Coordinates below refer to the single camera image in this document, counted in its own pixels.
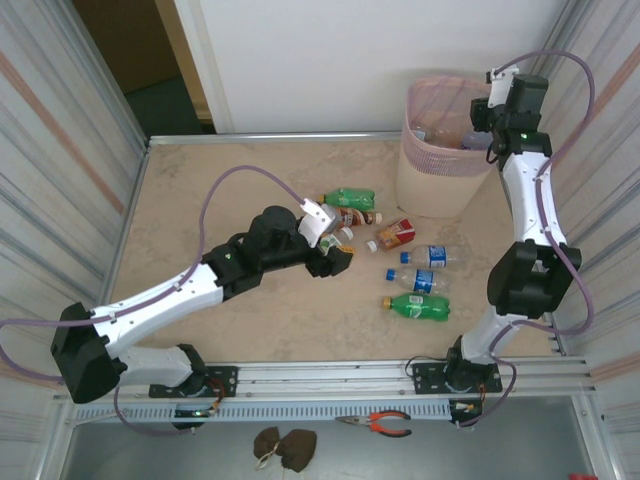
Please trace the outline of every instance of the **red pliers handle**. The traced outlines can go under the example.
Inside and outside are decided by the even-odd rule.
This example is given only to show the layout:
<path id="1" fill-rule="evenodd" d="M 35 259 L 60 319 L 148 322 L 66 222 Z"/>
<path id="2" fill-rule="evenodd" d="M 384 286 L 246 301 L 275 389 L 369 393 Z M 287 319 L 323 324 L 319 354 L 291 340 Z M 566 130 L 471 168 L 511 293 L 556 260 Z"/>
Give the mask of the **red pliers handle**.
<path id="1" fill-rule="evenodd" d="M 359 416 L 349 416 L 349 417 L 338 417 L 336 420 L 340 422 L 349 423 L 351 425 L 367 425 L 371 431 L 377 432 L 386 437 L 393 438 L 401 438 L 408 437 L 411 435 L 411 430 L 390 430 L 388 428 L 384 428 L 382 425 L 375 423 L 377 420 L 381 420 L 383 418 L 396 417 L 402 418 L 404 420 L 411 420 L 411 416 L 407 415 L 404 412 L 400 412 L 398 410 L 384 410 L 382 412 L 372 413 L 368 417 L 359 417 Z"/>

